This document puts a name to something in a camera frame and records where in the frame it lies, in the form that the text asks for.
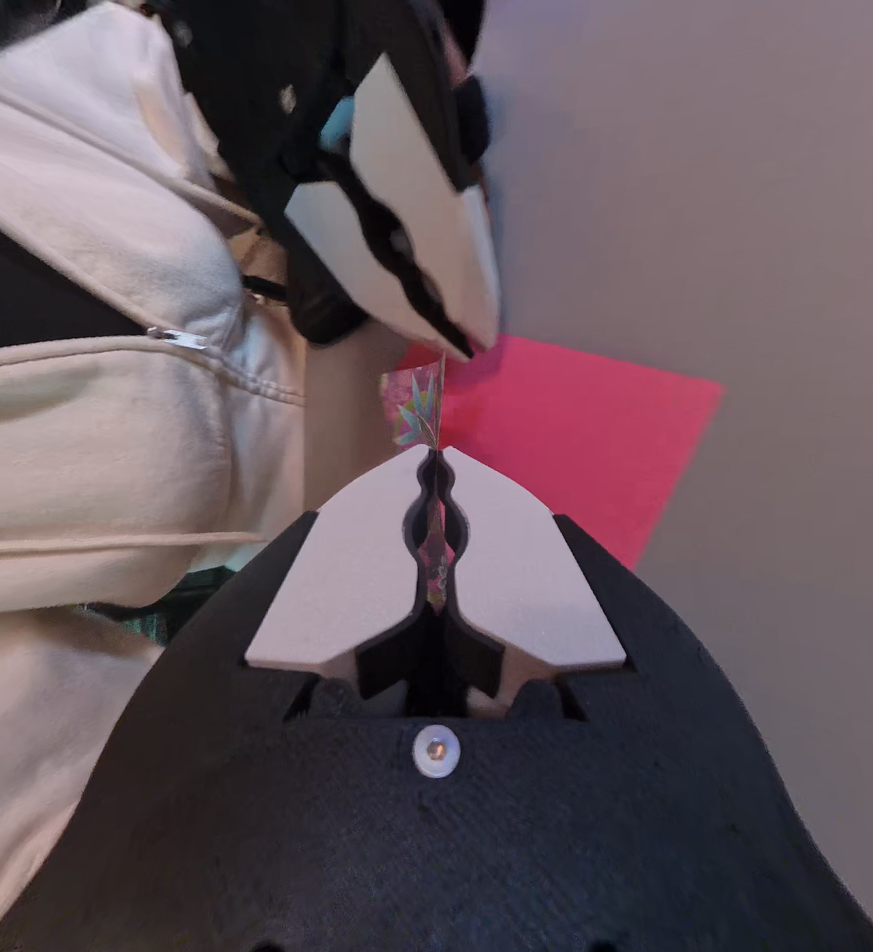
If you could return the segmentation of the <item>black inner shirt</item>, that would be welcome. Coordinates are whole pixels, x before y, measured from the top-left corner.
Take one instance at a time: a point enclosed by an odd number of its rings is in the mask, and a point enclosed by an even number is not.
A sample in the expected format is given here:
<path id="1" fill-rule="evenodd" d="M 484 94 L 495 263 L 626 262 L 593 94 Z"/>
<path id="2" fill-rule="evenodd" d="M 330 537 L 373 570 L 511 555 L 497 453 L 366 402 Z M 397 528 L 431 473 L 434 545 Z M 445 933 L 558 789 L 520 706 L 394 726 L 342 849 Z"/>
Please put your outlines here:
<path id="1" fill-rule="evenodd" d="M 145 334 L 0 231 L 0 349 Z"/>

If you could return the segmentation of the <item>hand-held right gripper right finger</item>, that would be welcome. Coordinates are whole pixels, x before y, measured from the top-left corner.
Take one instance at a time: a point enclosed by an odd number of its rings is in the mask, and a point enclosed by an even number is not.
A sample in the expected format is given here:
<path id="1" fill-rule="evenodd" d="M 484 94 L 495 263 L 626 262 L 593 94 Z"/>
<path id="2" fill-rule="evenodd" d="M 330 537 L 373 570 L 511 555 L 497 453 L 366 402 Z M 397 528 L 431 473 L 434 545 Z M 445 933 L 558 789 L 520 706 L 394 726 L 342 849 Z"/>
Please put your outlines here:
<path id="1" fill-rule="evenodd" d="M 487 673 L 464 679 L 487 697 L 515 697 L 523 684 L 616 669 L 626 651 L 575 559 L 553 512 L 534 494 L 456 448 L 448 502 L 465 540 L 454 548 L 453 595 L 466 649 L 490 642 Z"/>

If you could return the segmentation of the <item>floral pink origami paper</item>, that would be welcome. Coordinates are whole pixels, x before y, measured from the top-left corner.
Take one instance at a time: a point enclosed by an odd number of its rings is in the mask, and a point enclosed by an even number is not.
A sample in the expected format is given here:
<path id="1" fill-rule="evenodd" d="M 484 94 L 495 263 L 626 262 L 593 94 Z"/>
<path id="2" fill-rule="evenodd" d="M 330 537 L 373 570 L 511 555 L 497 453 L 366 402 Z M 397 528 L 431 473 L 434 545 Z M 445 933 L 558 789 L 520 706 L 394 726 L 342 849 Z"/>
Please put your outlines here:
<path id="1" fill-rule="evenodd" d="M 455 447 L 568 515 L 633 570 L 715 417 L 714 381 L 503 334 L 468 363 L 411 347 L 378 393 L 398 450 L 422 443 L 413 386 Z"/>

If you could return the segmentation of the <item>green plaid cloth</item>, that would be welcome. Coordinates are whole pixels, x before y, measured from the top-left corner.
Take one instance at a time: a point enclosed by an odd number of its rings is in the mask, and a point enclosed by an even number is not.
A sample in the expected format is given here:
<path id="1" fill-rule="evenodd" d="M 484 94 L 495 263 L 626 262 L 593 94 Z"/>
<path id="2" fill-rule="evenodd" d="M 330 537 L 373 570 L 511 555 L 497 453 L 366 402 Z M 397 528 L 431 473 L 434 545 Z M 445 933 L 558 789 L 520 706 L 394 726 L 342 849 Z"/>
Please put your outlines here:
<path id="1" fill-rule="evenodd" d="M 80 608 L 143 635 L 164 648 L 235 575 L 235 571 L 217 566 L 188 573 L 168 593 L 145 606 L 92 602 Z"/>

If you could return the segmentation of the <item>cream zip hoodie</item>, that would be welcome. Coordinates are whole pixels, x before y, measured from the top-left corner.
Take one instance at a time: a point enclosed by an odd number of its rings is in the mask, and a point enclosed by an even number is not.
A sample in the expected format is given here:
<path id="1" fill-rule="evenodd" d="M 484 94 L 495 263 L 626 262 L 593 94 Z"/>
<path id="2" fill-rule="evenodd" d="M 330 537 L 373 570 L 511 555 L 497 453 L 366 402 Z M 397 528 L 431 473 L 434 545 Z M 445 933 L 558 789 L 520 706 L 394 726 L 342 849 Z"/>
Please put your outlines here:
<path id="1" fill-rule="evenodd" d="M 278 248 L 142 2 L 0 2 L 0 231 L 144 336 L 0 349 L 0 920 L 160 648 L 80 608 L 240 569 L 303 508 Z"/>

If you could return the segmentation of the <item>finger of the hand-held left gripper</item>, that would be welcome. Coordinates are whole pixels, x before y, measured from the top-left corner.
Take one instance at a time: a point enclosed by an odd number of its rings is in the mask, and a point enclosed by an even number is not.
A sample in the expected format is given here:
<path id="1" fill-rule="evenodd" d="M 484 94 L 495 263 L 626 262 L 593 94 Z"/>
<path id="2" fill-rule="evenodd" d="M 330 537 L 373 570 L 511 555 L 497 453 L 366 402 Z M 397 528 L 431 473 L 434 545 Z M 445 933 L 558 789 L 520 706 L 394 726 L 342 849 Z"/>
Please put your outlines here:
<path id="1" fill-rule="evenodd" d="M 342 187 L 322 181 L 299 184 L 285 215 L 353 304 L 404 338 L 468 362 L 466 334 L 449 320 L 411 245 L 394 244 L 402 227 L 374 201 L 370 211 L 370 222 L 361 222 Z"/>
<path id="2" fill-rule="evenodd" d="M 482 188 L 458 191 L 452 184 L 387 54 L 361 81 L 354 102 L 351 165 L 371 196 L 395 213 L 454 327 L 479 350 L 492 349 L 501 287 Z"/>

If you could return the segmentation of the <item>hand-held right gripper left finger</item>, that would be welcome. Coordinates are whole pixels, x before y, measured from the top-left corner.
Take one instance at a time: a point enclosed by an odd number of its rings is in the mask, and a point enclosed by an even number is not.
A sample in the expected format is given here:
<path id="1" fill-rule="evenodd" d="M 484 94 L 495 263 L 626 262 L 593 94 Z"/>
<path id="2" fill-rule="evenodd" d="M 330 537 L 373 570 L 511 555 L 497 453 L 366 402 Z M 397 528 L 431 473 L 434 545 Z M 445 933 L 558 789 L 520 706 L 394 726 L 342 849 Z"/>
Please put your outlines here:
<path id="1" fill-rule="evenodd" d="M 426 639 L 426 527 L 438 457 L 414 446 L 338 490 L 245 653 L 252 668 L 350 682 L 364 699 L 409 682 Z"/>

